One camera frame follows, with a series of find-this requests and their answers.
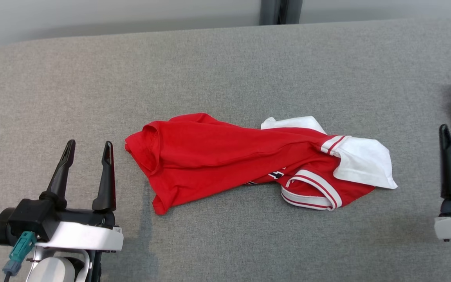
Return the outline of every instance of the red cloth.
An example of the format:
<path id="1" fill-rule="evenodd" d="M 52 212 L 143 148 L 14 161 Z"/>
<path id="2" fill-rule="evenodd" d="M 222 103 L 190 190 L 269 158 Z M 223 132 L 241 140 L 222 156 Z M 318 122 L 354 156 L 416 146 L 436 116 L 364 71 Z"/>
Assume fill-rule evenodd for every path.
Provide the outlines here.
<path id="1" fill-rule="evenodd" d="M 188 114 L 145 125 L 127 137 L 125 149 L 156 193 L 157 214 L 247 182 L 275 180 L 283 189 L 314 197 L 315 203 L 328 199 L 321 209 L 334 209 L 373 190 L 333 177 L 340 159 L 320 150 L 335 137 L 307 128 L 244 128 Z M 279 179 L 271 176 L 283 168 Z"/>

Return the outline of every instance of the gray table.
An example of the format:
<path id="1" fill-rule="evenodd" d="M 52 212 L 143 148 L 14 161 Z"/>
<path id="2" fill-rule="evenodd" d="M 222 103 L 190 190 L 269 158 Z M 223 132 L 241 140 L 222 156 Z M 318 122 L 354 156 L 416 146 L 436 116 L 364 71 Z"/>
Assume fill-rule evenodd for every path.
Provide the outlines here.
<path id="1" fill-rule="evenodd" d="M 321 212 L 265 184 L 157 216 L 123 140 L 199 111 L 245 127 L 312 115 L 329 134 L 378 139 L 399 188 Z M 103 281 L 451 281 L 451 243 L 433 230 L 441 123 L 451 129 L 451 20 L 17 43 L 0 48 L 0 211 L 39 196 L 68 139 L 69 207 L 89 208 L 111 140 L 125 243 L 104 255 Z M 0 247 L 0 269 L 9 251 Z"/>

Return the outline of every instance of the white fabric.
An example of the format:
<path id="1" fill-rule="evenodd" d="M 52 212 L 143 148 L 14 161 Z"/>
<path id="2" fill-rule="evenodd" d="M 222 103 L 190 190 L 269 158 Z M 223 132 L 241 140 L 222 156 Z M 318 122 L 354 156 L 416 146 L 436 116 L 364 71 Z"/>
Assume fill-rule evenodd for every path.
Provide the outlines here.
<path id="1" fill-rule="evenodd" d="M 333 171 L 337 179 L 396 189 L 392 178 L 389 150 L 374 139 L 346 136 L 333 147 L 330 155 L 340 158 L 340 165 Z"/>
<path id="2" fill-rule="evenodd" d="M 303 127 L 326 134 L 312 116 L 280 121 L 270 117 L 261 125 L 261 129 L 275 127 Z M 377 140 L 335 136 L 321 146 L 321 151 L 341 159 L 333 172 L 337 179 L 388 189 L 398 187 L 392 178 L 389 150 Z"/>
<path id="3" fill-rule="evenodd" d="M 318 121 L 316 121 L 316 119 L 313 116 L 301 116 L 278 121 L 275 120 L 273 117 L 270 117 L 260 125 L 261 130 L 280 127 L 310 128 L 312 130 L 316 130 L 317 132 L 326 134 L 321 125 L 318 123 Z"/>

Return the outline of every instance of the teal connector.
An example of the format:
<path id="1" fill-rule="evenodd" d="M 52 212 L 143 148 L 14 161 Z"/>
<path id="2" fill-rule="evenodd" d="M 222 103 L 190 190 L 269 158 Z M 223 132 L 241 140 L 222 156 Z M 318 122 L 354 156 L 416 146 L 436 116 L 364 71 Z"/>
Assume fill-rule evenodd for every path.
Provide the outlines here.
<path id="1" fill-rule="evenodd" d="M 10 273 L 11 276 L 15 276 L 20 271 L 25 257 L 34 248 L 36 241 L 34 232 L 24 231 L 13 247 L 13 250 L 11 250 L 9 261 L 3 268 L 3 273 Z"/>

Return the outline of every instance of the white trim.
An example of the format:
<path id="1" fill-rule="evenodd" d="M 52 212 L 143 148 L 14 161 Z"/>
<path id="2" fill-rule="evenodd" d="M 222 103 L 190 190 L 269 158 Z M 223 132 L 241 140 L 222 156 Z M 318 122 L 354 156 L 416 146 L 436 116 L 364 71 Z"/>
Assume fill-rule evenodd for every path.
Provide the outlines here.
<path id="1" fill-rule="evenodd" d="M 347 139 L 349 136 L 344 135 L 337 135 L 335 137 L 332 137 L 331 139 L 328 139 L 321 145 L 321 152 L 324 152 L 325 154 L 333 155 L 333 152 L 338 148 L 339 144 L 342 143 L 345 139 Z"/>
<path id="2" fill-rule="evenodd" d="M 323 195 L 325 195 L 325 197 L 332 205 L 332 209 L 329 210 L 334 210 L 342 206 L 342 199 L 340 198 L 339 193 L 337 193 L 335 188 L 333 188 L 330 183 L 328 183 L 324 178 L 317 175 L 316 173 L 312 173 L 307 170 L 299 170 L 299 172 L 297 172 L 294 177 L 288 180 L 286 184 L 287 188 L 293 180 L 306 182 L 323 193 Z"/>
<path id="3" fill-rule="evenodd" d="M 281 186 L 281 196 L 287 203 L 297 206 L 315 210 L 331 210 L 332 204 L 325 197 L 303 196 L 292 193 Z"/>

